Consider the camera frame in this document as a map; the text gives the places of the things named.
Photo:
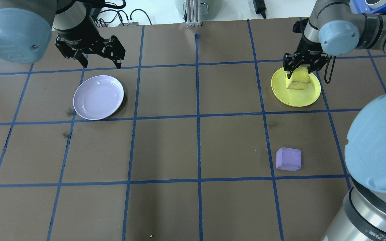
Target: yellow block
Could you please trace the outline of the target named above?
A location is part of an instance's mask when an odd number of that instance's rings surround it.
[[[285,85],[288,90],[304,90],[311,82],[307,67],[298,67],[294,70],[291,78],[285,75]]]

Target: purple block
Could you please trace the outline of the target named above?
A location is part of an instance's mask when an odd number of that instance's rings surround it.
[[[302,167],[302,151],[283,147],[276,152],[276,168],[286,171],[297,171]]]

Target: white plate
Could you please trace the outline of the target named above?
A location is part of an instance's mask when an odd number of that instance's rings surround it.
[[[121,105],[124,90],[114,77],[98,75],[84,81],[74,93],[74,110],[84,119],[104,119]]]

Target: grid line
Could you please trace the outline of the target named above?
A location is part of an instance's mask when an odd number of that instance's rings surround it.
[[[360,111],[360,108],[356,109],[333,109],[330,112],[353,112]],[[311,110],[311,111],[264,111],[266,115],[268,114],[302,114],[302,113],[326,113],[328,110]],[[241,116],[241,115],[262,115],[263,112],[245,112],[245,113],[221,113],[221,114],[201,114],[200,117],[217,117],[217,116]],[[137,117],[136,119],[174,119],[174,118],[196,118],[196,114],[188,115],[166,115],[166,116],[144,116]],[[132,121],[133,117],[124,117],[124,118],[106,118],[98,120],[90,119],[76,119],[74,122],[117,122],[117,121]],[[71,123],[70,120],[59,120],[54,122],[14,122],[14,125],[53,125],[53,124],[67,124]],[[9,126],[12,125],[12,122],[1,122],[0,126]]]
[[[333,117],[331,116],[331,111],[330,111],[330,108],[328,107],[327,97],[326,97],[326,93],[324,92],[323,84],[321,82],[320,73],[318,71],[316,71],[315,73],[317,74],[318,81],[320,82],[321,93],[323,94],[324,103],[326,104],[328,119],[330,121],[331,131],[333,132],[334,142],[336,142],[337,152],[339,153],[340,163],[342,165],[343,173],[345,175],[346,185],[348,189],[351,189],[351,183],[349,182],[349,174],[346,170],[345,160],[343,159],[342,149],[340,148],[340,144],[339,144],[339,138],[337,137],[336,128],[334,127]]]
[[[284,232],[282,229],[282,220],[281,220],[281,213],[280,213],[280,206],[279,206],[278,190],[277,190],[277,186],[276,186],[275,172],[274,172],[272,152],[271,152],[271,144],[270,144],[270,140],[269,140],[269,131],[268,131],[268,125],[267,125],[267,120],[266,120],[266,114],[265,114],[265,106],[263,104],[263,95],[262,95],[262,87],[260,84],[259,68],[257,65],[256,48],[254,46],[253,32],[251,31],[250,20],[247,20],[247,24],[248,24],[248,32],[250,33],[251,47],[253,48],[254,66],[256,68],[256,78],[257,78],[257,89],[259,91],[260,105],[262,107],[262,112],[263,112],[262,113],[263,124],[265,127],[266,144],[267,144],[268,156],[269,156],[269,166],[270,166],[271,175],[272,175],[272,186],[273,186],[273,190],[274,190],[275,208],[276,208],[276,214],[277,214],[277,219],[278,219],[279,234],[280,234],[281,240],[284,240]]]
[[[22,90],[22,94],[20,95],[20,98],[19,98],[19,103],[17,104],[17,109],[16,109],[16,112],[15,112],[14,117],[13,117],[13,122],[10,126],[10,130],[8,132],[6,142],[4,144],[4,148],[3,148],[3,151],[2,151],[2,154],[0,157],[0,170],[1,170],[1,165],[3,163],[3,160],[4,160],[5,152],[7,150],[8,143],[10,141],[11,133],[13,132],[14,122],[16,121],[17,114],[19,113],[19,110],[20,110],[20,105],[22,104],[23,96],[25,95],[26,87],[28,86],[29,78],[31,76],[30,72],[32,71],[33,67],[34,67],[34,64],[31,64],[31,67],[29,69],[29,74],[25,80],[25,84],[23,85],[23,90]]]
[[[211,177],[201,178],[201,182],[224,182],[224,181],[251,181],[251,180],[291,180],[291,179],[328,179],[345,178],[345,174],[331,175],[306,175],[306,176],[277,176],[277,177]],[[198,182],[197,178],[189,179],[161,179],[161,180],[135,180],[131,185],[137,184],[156,184],[156,183],[193,183]],[[103,182],[63,182],[60,186],[103,186],[103,185],[123,185],[127,181],[103,181]],[[37,187],[37,186],[58,186],[59,183],[14,183],[0,184],[0,187]]]
[[[198,203],[199,203],[199,241],[203,241],[203,220],[202,220],[202,167],[200,152],[200,95],[199,95],[199,37],[195,34],[196,48],[196,118],[197,118],[197,176],[198,176]]]
[[[384,91],[385,94],[386,94],[386,87],[385,87],[385,84],[383,83],[383,80],[382,80],[382,78],[381,78],[381,76],[380,76],[378,67],[376,67],[375,61],[373,60],[372,54],[371,54],[371,52],[370,52],[369,49],[367,50],[367,53],[369,54],[370,61],[372,61],[373,67],[375,68],[376,75],[378,76],[378,79],[379,79],[379,81],[380,81],[380,83],[381,83],[381,85],[382,85],[383,91]]]
[[[359,58],[384,58],[386,55],[371,55],[371,56],[343,56],[339,57],[339,59],[359,59]],[[270,63],[270,62],[283,62],[282,59],[274,59],[274,60],[256,60],[256,61],[228,61],[228,62],[208,62],[208,63],[199,63],[202,65],[224,65],[224,64],[252,64],[252,63]],[[166,64],[166,65],[149,65],[149,66],[141,66],[141,68],[165,68],[165,67],[184,67],[184,66],[196,66],[196,63],[189,64]],[[139,66],[127,66],[121,67],[121,70],[124,69],[138,69]],[[107,68],[89,68],[84,71],[98,71],[98,70],[117,70],[115,67],[107,67]],[[80,72],[83,69],[71,69],[71,70],[44,70],[44,71],[32,71],[32,72],[11,72],[11,73],[0,73],[0,75],[24,75],[24,74],[46,74],[46,73],[64,73],[64,72]]]
[[[79,85],[81,85],[83,83],[84,70],[85,70],[85,68],[83,68],[83,71],[81,72],[81,78],[80,78],[80,84]],[[71,143],[72,131],[74,130],[75,116],[76,115],[77,115],[77,113],[74,111],[74,113],[72,115],[72,119],[71,119],[71,128],[69,129],[69,135],[68,135],[68,139],[66,141],[66,148],[65,148],[65,153],[63,155],[62,167],[60,169],[60,176],[59,176],[59,182],[58,182],[58,189],[56,191],[55,204],[53,205],[52,217],[50,219],[50,224],[49,224],[49,231],[47,232],[47,241],[50,241],[50,238],[52,236],[53,224],[55,222],[56,209],[58,208],[60,188],[62,186],[63,174],[65,171],[66,159],[68,157],[69,144]]]
[[[136,116],[138,114],[138,97],[139,97],[139,85],[140,85],[140,79],[141,79],[142,49],[144,46],[144,30],[145,30],[145,26],[142,26],[141,46],[139,48],[139,61],[138,61],[138,76],[137,76],[138,79],[136,81],[135,111],[133,114],[132,140],[130,142],[129,170],[127,173],[126,199],[124,201],[123,227],[121,231],[122,241],[126,240],[127,212],[128,212],[128,206],[129,206],[130,182],[132,177],[133,148],[135,144],[135,131],[136,131],[136,119],[137,119]]]

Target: robotic arm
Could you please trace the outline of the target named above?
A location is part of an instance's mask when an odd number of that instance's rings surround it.
[[[0,58],[30,64],[39,61],[49,44],[51,26],[58,32],[55,45],[65,58],[87,67],[84,54],[97,54],[119,69],[126,50],[112,35],[104,39],[83,3],[95,0],[0,0]]]
[[[317,0],[309,20],[296,22],[293,31],[301,32],[302,38],[294,54],[284,55],[288,78],[301,65],[307,65],[309,73],[320,70],[329,55],[354,49],[386,54],[386,15],[353,14],[349,0]]]

